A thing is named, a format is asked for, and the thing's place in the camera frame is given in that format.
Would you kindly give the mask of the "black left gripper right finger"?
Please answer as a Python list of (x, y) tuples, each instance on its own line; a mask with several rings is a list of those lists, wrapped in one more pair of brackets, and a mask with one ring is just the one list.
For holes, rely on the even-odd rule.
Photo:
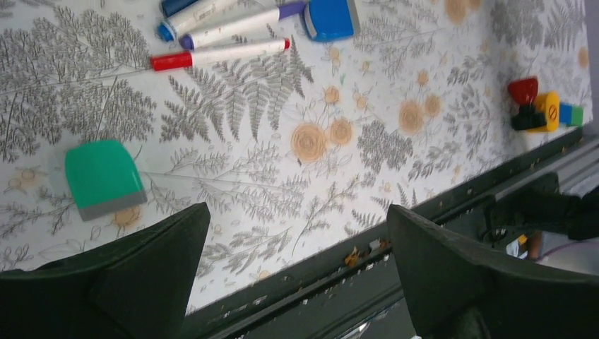
[(598, 337), (597, 276), (515, 258), (402, 206), (387, 226), (420, 337)]

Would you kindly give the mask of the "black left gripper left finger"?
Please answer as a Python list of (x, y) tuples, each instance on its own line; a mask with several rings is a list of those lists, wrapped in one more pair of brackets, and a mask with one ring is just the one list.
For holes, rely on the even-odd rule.
[(1, 274), (2, 338), (176, 338), (206, 241), (196, 203), (35, 270)]

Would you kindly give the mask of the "green grey eraser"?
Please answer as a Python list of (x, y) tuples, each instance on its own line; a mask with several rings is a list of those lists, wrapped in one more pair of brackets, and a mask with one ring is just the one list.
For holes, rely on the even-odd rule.
[(134, 159), (118, 140), (93, 141), (68, 150), (64, 171), (84, 222), (148, 200)]

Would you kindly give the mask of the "red emergency stop button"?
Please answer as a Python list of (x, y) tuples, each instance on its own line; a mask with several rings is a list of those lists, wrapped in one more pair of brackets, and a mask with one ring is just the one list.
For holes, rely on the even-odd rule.
[(507, 91), (518, 105), (518, 113), (511, 118), (511, 126), (516, 131), (526, 131), (547, 125), (545, 114), (536, 106), (538, 79), (522, 78), (507, 85)]

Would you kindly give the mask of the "blue whiteboard eraser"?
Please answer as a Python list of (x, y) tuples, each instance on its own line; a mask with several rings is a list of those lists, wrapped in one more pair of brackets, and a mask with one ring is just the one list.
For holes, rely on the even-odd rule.
[(307, 36), (315, 42), (345, 40), (361, 31), (354, 0), (309, 1), (303, 19)]

